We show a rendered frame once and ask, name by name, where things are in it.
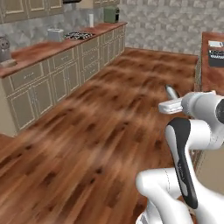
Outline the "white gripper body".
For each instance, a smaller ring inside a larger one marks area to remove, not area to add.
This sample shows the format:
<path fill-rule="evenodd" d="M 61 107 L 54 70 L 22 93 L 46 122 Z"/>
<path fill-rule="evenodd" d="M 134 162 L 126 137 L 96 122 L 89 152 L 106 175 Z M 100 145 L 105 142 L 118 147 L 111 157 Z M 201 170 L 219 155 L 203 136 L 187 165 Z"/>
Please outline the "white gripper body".
<path fill-rule="evenodd" d="M 163 101 L 158 104 L 158 110 L 163 114 L 176 114 L 182 111 L 181 106 L 182 99 L 174 99 L 169 101 Z"/>

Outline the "wooden-top island cabinet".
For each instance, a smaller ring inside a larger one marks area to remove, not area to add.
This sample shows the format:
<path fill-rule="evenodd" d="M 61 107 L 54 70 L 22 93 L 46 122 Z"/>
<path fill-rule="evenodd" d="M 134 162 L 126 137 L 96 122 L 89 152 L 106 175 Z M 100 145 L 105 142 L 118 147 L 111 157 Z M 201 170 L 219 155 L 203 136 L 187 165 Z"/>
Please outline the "wooden-top island cabinet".
<path fill-rule="evenodd" d="M 224 95 L 224 67 L 210 66 L 209 41 L 224 42 L 224 33 L 203 31 L 198 62 L 195 67 L 195 91 L 215 90 Z M 196 176 L 200 183 L 210 190 L 224 194 L 224 144 L 218 150 L 196 150 L 193 156 Z"/>

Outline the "white flat item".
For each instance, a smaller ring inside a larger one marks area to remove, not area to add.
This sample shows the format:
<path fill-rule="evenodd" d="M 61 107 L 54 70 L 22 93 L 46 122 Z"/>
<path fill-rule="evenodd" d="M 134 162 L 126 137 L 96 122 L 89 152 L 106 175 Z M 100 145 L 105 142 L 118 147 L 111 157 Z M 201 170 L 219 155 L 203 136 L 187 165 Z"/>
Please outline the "white flat item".
<path fill-rule="evenodd" d="M 224 47 L 224 42 L 220 42 L 220 41 L 208 40 L 208 44 L 211 47 Z"/>

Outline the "green coffee machine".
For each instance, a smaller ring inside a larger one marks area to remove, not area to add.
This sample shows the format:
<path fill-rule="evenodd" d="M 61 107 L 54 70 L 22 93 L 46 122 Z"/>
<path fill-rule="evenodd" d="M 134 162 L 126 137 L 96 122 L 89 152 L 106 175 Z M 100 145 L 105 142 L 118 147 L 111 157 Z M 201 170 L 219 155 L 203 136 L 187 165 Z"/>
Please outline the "green coffee machine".
<path fill-rule="evenodd" d="M 104 8 L 103 16 L 105 23 L 117 23 L 119 20 L 120 10 L 116 6 L 108 6 Z"/>

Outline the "white paper towel roll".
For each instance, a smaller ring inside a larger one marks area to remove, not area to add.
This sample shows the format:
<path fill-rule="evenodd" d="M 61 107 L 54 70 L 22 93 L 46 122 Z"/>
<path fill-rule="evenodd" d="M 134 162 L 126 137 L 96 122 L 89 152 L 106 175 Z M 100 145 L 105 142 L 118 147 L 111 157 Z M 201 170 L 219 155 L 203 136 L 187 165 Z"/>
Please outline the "white paper towel roll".
<path fill-rule="evenodd" d="M 94 21 L 94 14 L 88 14 L 88 20 L 89 20 L 89 27 L 94 27 L 95 21 Z"/>

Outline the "black hob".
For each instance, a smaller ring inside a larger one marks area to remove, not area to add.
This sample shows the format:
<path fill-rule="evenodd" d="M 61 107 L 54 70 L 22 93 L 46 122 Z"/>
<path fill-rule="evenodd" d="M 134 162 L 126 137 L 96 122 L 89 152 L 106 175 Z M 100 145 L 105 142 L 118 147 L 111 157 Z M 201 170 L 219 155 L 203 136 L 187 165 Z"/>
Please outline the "black hob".
<path fill-rule="evenodd" d="M 73 39 L 73 40 L 83 40 L 83 39 L 89 39 L 94 36 L 91 32 L 85 32 L 85 31 L 72 31 L 65 35 L 65 39 Z"/>

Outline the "beige base cabinet run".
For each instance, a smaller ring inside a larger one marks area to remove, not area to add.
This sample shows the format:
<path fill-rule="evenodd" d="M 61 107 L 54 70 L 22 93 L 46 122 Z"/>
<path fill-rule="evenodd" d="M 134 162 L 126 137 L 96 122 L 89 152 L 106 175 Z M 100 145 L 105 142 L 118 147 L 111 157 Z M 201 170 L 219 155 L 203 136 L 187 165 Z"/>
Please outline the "beige base cabinet run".
<path fill-rule="evenodd" d="M 0 66 L 0 134 L 15 137 L 101 71 L 125 48 L 126 24 L 102 23 L 82 40 L 43 42 Z"/>

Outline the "white toaster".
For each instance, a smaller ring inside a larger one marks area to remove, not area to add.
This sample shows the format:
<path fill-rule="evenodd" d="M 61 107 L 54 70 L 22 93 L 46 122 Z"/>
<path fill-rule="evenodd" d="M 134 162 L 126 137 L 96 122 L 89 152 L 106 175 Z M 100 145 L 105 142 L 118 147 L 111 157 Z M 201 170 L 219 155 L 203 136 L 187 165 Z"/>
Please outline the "white toaster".
<path fill-rule="evenodd" d="M 50 41 L 62 42 L 64 40 L 64 31 L 62 29 L 48 29 L 47 36 Z"/>

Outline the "beige wall cabinet run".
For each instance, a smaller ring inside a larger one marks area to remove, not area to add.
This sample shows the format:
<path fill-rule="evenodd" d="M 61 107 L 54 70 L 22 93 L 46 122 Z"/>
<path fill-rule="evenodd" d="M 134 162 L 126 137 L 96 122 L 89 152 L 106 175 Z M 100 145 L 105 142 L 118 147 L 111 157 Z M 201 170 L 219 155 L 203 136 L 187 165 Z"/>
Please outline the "beige wall cabinet run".
<path fill-rule="evenodd" d="M 120 1 L 81 0 L 79 3 L 72 4 L 78 9 L 95 9 L 115 6 Z M 0 0 L 0 24 L 58 15 L 63 12 L 66 4 L 63 4 L 62 0 Z"/>

